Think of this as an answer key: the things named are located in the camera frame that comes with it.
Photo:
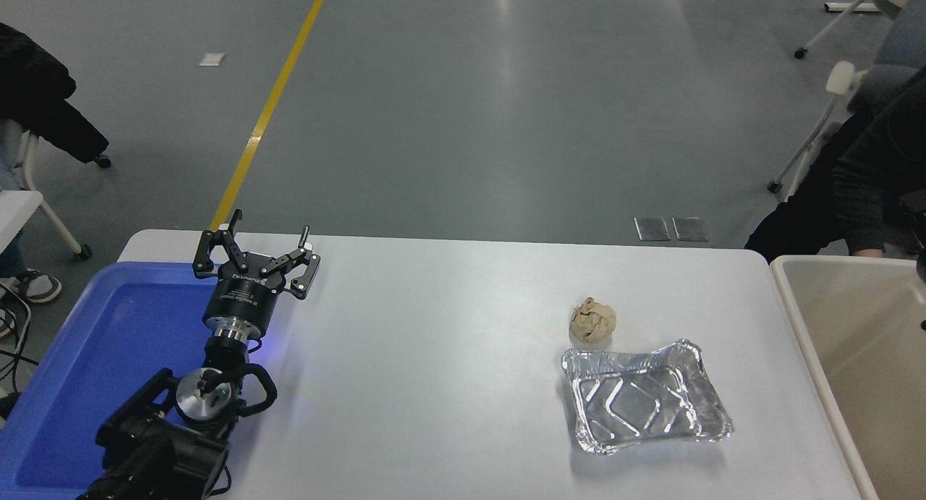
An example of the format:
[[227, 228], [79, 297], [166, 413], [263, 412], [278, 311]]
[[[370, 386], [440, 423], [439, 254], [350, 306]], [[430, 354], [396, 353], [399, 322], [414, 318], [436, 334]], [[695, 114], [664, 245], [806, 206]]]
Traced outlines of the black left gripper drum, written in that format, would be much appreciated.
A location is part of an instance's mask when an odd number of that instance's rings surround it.
[[234, 266], [222, 266], [203, 323], [212, 331], [241, 326], [248, 333], [265, 333], [285, 286], [279, 273], [263, 278], [258, 271], [241, 274]]

